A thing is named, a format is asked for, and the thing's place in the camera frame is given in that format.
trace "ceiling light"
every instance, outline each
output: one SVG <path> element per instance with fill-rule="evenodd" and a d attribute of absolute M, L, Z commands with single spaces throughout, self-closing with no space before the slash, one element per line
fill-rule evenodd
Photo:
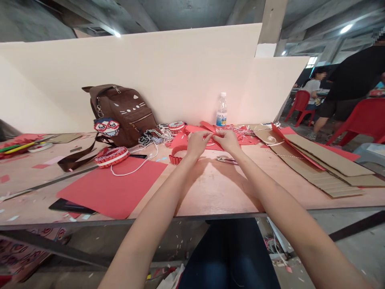
<path fill-rule="evenodd" d="M 349 25 L 345 26 L 344 28 L 341 29 L 340 34 L 347 32 L 350 28 L 352 28 L 352 26 L 353 26 L 353 24 L 349 24 Z"/>

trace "backpack zipper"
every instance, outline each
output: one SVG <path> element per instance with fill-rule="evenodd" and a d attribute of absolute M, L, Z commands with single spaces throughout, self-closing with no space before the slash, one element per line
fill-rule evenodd
<path fill-rule="evenodd" d="M 118 90 L 118 87 L 117 87 L 117 86 L 113 86 L 112 88 L 115 88 L 116 91 L 118 92 L 118 94 L 121 94 L 121 93 L 122 93 L 120 90 Z"/>
<path fill-rule="evenodd" d="M 147 114 L 146 116 L 143 116 L 143 117 L 139 118 L 138 120 L 135 120 L 135 121 L 133 121 L 133 122 L 129 122 L 129 124 L 132 125 L 132 127 L 133 127 L 137 132 L 140 132 L 139 129 L 136 127 L 135 123 L 137 123 L 137 122 L 139 122 L 139 121 L 145 119 L 146 117 L 149 117 L 150 115 L 152 115 L 152 112 L 149 113 L 149 114 Z"/>

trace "red plastic chair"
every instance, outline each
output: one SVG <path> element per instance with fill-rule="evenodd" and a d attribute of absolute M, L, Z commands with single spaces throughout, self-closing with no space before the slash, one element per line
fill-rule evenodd
<path fill-rule="evenodd" d="M 347 131 L 338 145 L 344 146 L 359 134 L 374 138 L 374 143 L 385 142 L 385 98 L 365 99 L 357 104 L 350 117 L 334 133 L 326 145 L 332 144 Z"/>
<path fill-rule="evenodd" d="M 292 115 L 292 113 L 295 110 L 298 110 L 299 115 L 298 115 L 297 123 L 296 123 L 295 127 L 299 126 L 301 121 L 304 119 L 305 115 L 307 115 L 309 113 L 312 114 L 312 117 L 310 118 L 309 125 L 308 125 L 308 126 L 310 126 L 312 124 L 316 110 L 306 110 L 306 107 L 309 103 L 309 100 L 310 100 L 310 93 L 308 91 L 298 90 L 296 93 L 296 99 L 294 100 L 294 104 L 293 104 L 292 108 L 290 109 L 289 114 L 285 119 L 285 122 L 287 122 L 287 120 L 289 119 L 289 117 Z"/>

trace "window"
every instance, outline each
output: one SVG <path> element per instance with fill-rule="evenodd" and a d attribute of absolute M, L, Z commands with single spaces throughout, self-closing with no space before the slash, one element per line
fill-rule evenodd
<path fill-rule="evenodd" d="M 316 63 L 316 61 L 317 61 L 317 57 L 311 57 L 311 58 L 309 59 L 309 62 L 308 62 L 308 64 L 307 64 L 306 68 L 312 68 L 312 67 L 314 67 L 314 64 Z"/>

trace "jeans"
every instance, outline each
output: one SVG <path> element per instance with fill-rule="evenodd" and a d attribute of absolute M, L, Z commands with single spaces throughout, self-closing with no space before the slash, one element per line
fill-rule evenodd
<path fill-rule="evenodd" d="M 314 118 L 313 118 L 313 121 L 316 122 L 320 116 L 317 114 L 317 109 L 319 108 L 320 106 L 316 106 L 315 104 L 308 104 L 308 106 L 306 107 L 306 110 L 316 110 L 316 113 L 314 114 Z"/>
<path fill-rule="evenodd" d="M 212 221 L 191 255 L 178 289 L 280 289 L 254 218 Z"/>

